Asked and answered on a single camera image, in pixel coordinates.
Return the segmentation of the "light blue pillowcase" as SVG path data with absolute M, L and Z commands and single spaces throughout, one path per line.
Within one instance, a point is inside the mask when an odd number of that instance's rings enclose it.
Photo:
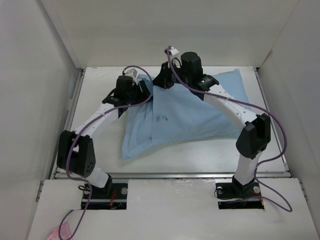
M 121 156 L 130 159 L 150 148 L 209 137 L 238 138 L 240 130 L 215 107 L 181 84 L 153 87 L 153 100 L 126 111 Z

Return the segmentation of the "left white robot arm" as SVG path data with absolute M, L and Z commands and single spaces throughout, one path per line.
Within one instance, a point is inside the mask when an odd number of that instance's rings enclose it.
M 140 69 L 136 65 L 125 67 L 96 112 L 78 128 L 64 130 L 59 136 L 57 167 L 70 179 L 86 182 L 88 190 L 94 189 L 103 199 L 112 193 L 112 177 L 97 166 L 94 141 L 121 113 L 152 99 L 152 81 L 138 80 Z

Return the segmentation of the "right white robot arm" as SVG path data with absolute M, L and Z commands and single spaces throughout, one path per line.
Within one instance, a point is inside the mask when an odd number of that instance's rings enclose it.
M 167 61 L 161 65 L 153 83 L 163 89 L 175 83 L 183 84 L 191 92 L 203 96 L 210 104 L 226 116 L 240 131 L 235 143 L 239 152 L 237 169 L 231 182 L 220 183 L 216 188 L 217 197 L 222 200 L 245 199 L 255 195 L 258 186 L 255 175 L 260 156 L 271 141 L 271 119 L 266 114 L 256 114 L 244 107 L 244 102 L 234 99 L 211 75 L 205 74 L 201 58 L 192 51 L 180 57 L 180 66 L 173 64 L 179 51 L 168 46 L 164 53 Z

